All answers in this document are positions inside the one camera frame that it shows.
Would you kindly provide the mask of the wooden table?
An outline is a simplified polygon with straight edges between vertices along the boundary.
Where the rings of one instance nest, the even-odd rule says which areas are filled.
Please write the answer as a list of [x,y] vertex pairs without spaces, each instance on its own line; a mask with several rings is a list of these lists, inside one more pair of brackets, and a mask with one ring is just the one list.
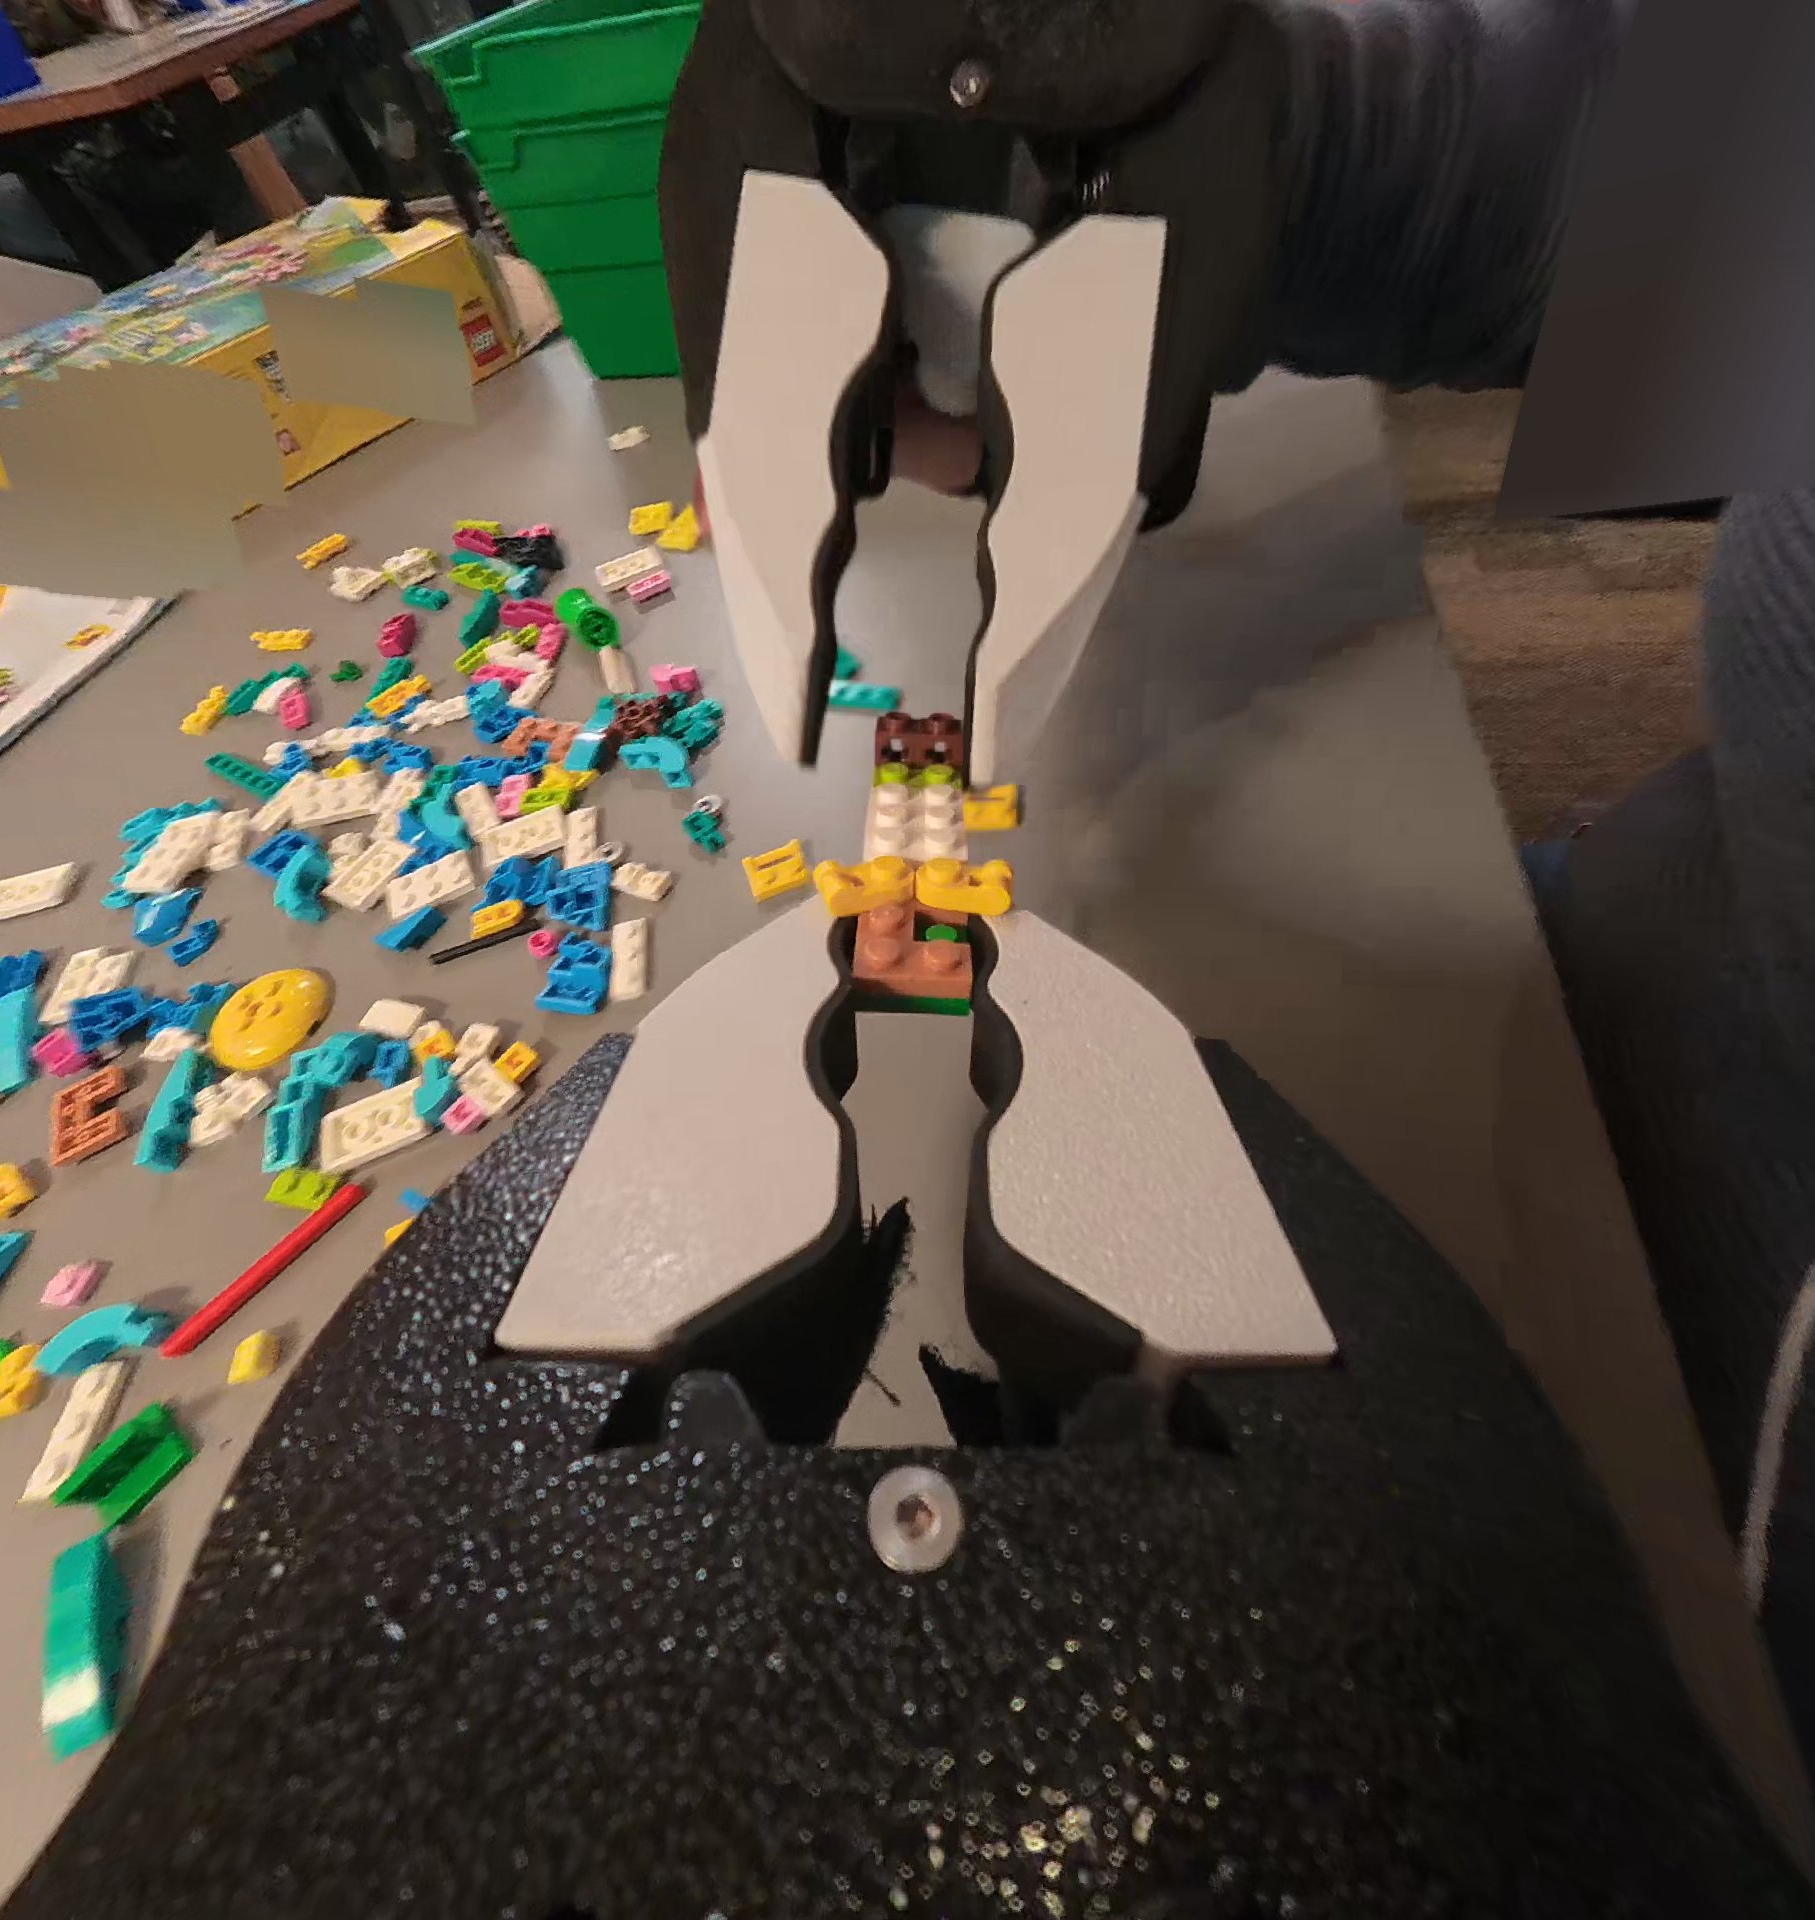
[[347,172],[380,199],[394,186],[375,161],[353,90],[396,71],[382,5],[236,5],[132,35],[99,35],[31,62],[37,85],[0,97],[0,179],[55,186],[63,211],[76,194],[56,179],[73,143],[142,110],[164,110],[200,157],[229,157],[301,113],[347,130]]

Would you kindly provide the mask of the toy brick figure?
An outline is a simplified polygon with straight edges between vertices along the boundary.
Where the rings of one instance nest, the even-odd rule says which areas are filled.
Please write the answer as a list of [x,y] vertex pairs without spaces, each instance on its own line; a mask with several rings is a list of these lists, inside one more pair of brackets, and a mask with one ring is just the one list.
[[971,853],[967,749],[964,721],[949,712],[880,716],[863,853],[813,871],[860,1010],[964,1019],[972,938],[1014,905],[1008,862]]

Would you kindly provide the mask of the red toy rod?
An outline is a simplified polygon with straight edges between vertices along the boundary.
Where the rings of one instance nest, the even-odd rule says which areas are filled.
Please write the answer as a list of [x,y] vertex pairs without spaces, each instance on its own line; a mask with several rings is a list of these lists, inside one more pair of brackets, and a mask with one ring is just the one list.
[[174,1332],[159,1344],[158,1353],[161,1357],[185,1357],[197,1351],[220,1332],[225,1325],[241,1314],[244,1308],[258,1300],[267,1286],[282,1277],[296,1262],[306,1258],[318,1241],[344,1223],[366,1196],[368,1188],[365,1185],[347,1183],[336,1188],[318,1211],[311,1213],[289,1235],[272,1242],[271,1250],[252,1262],[231,1285],[181,1322]]

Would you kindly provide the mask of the person's dark clothing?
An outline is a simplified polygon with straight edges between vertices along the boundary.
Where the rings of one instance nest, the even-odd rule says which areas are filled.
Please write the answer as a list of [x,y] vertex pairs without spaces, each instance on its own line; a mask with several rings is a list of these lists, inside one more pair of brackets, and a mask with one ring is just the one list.
[[1815,1785],[1815,484],[1727,500],[1702,702],[1700,747],[1530,856]]

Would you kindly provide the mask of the pile of colourful toy bricks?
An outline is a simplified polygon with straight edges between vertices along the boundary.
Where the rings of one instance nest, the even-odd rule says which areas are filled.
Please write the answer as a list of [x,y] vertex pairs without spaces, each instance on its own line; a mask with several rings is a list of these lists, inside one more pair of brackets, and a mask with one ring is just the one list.
[[[535,1004],[587,1016],[647,983],[647,920],[605,935],[613,899],[666,899],[674,876],[623,859],[589,804],[615,766],[652,766],[686,786],[726,718],[692,668],[654,668],[641,687],[623,646],[590,650],[557,619],[565,554],[550,526],[463,519],[446,560],[413,549],[384,570],[338,567],[329,588],[360,601],[392,587],[375,678],[344,663],[336,682],[360,704],[346,726],[289,736],[261,760],[214,753],[205,770],[247,797],[155,806],[120,830],[106,903],[130,917],[134,948],[77,948],[56,981],[47,956],[0,956],[0,1101],[51,1090],[47,1170],[130,1151],[145,1181],[174,1181],[259,1127],[261,1206],[289,1235],[347,1183],[421,1143],[478,1134],[509,1113],[541,1065],[527,1040],[481,1022],[454,1033],[423,1007],[350,998],[311,956],[278,956],[245,980],[153,991],[134,980],[142,951],[191,968],[227,938],[202,913],[207,884],[253,875],[281,923],[308,935],[362,927],[386,955],[426,955],[497,927],[541,920],[525,943],[547,966]],[[589,591],[611,613],[672,591],[652,549],[608,560]],[[265,1074],[220,1069],[207,1027],[259,973],[312,968],[332,983],[324,1023]],[[0,1164],[0,1294],[34,1250],[22,1213],[47,1190]],[[115,1558],[128,1532],[193,1462],[174,1403],[126,1415],[145,1355],[234,1279],[236,1258],[202,1258],[188,1306],[146,1294],[114,1301],[120,1258],[60,1262],[39,1293],[47,1328],[0,1331],[0,1420],[31,1413],[68,1382],[60,1417],[20,1496],[22,1508],[77,1508],[91,1530],[51,1563],[37,1619],[41,1737],[55,1761],[115,1734],[128,1663],[130,1590]]]

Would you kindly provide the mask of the grey partition panel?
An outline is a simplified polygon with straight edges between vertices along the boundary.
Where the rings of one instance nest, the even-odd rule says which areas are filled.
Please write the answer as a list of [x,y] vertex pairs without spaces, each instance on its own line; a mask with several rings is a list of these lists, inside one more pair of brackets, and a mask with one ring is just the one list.
[[1815,3],[1639,5],[1596,115],[1497,508],[1815,481]]

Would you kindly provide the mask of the yellow toy brick box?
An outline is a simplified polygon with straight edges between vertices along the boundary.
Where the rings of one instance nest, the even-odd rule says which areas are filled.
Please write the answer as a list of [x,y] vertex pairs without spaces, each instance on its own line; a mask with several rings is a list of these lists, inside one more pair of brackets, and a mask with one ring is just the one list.
[[365,284],[446,293],[463,328],[468,379],[512,366],[522,333],[492,261],[463,229],[423,221],[384,229],[377,201],[331,199],[301,215],[193,253],[89,307],[0,338],[0,409],[20,385],[68,366],[200,366],[252,384],[277,433],[282,484],[296,488],[403,427],[403,417],[289,395],[261,293],[289,286],[351,298]]

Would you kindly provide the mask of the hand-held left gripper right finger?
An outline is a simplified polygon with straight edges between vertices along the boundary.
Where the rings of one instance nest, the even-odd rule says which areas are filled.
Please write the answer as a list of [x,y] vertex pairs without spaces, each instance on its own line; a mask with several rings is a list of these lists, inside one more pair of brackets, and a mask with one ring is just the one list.
[[1322,1366],[1331,1325],[1195,1035],[1030,910],[976,939],[964,1306],[999,1370]]

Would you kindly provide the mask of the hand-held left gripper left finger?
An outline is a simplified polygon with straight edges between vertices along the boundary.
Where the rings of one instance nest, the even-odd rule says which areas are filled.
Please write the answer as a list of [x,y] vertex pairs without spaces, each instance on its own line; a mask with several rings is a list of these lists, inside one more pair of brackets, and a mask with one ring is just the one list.
[[824,1270],[860,1192],[835,927],[800,903],[641,1022],[510,1293],[503,1350],[662,1362]]

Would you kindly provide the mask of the instruction booklet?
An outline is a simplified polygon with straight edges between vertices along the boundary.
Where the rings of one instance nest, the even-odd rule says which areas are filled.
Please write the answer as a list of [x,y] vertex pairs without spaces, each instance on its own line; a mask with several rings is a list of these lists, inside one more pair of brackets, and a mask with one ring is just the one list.
[[0,755],[169,606],[0,583]]

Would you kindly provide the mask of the yellow round toy piece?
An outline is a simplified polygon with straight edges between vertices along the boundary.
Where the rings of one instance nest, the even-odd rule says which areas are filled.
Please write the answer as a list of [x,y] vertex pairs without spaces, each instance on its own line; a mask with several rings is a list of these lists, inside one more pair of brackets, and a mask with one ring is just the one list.
[[332,983],[312,968],[274,968],[236,987],[207,1027],[207,1055],[227,1071],[265,1074],[326,1019]]

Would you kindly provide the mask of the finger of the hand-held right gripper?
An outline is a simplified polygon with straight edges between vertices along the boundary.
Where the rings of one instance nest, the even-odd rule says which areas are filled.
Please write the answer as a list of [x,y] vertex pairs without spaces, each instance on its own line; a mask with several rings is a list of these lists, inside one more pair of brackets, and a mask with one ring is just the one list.
[[1146,512],[1141,454],[1165,259],[1159,218],[1091,215],[1012,265],[987,305],[994,469],[968,753],[1027,758]]
[[742,176],[700,439],[710,541],[752,696],[778,755],[813,766],[838,652],[895,258],[824,182]]

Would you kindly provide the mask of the stacked green plastic bins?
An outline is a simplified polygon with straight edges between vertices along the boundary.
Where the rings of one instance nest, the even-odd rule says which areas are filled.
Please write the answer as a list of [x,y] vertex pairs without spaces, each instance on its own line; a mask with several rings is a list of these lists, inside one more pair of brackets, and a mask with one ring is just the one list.
[[700,5],[518,5],[415,53],[514,251],[603,381],[681,372],[654,189],[700,18]]

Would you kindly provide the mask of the grey desk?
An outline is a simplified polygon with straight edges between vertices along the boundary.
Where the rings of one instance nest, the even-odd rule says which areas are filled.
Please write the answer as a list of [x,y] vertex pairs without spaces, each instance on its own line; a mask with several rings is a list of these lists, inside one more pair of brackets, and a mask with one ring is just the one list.
[[[710,552],[628,622],[726,707],[650,993],[535,1015],[525,948],[300,934],[253,875],[179,991],[311,956],[543,1067],[421,1143],[231,1331],[145,1355],[194,1458],[115,1536],[115,1739],[41,1737],[65,1398],[0,1422],[0,1917],[1815,1917],[1815,1812],[1366,389],[1217,414],[987,835],[1017,902],[1198,1048],[1339,1355],[1123,1370],[1035,1444],[948,1446],[971,1023],[868,1019],[872,1270],[742,1357],[510,1353],[510,1293],[641,1022],[863,852],[871,726],[815,773],[754,712]],[[844,1306],[846,1283],[855,1285]]]

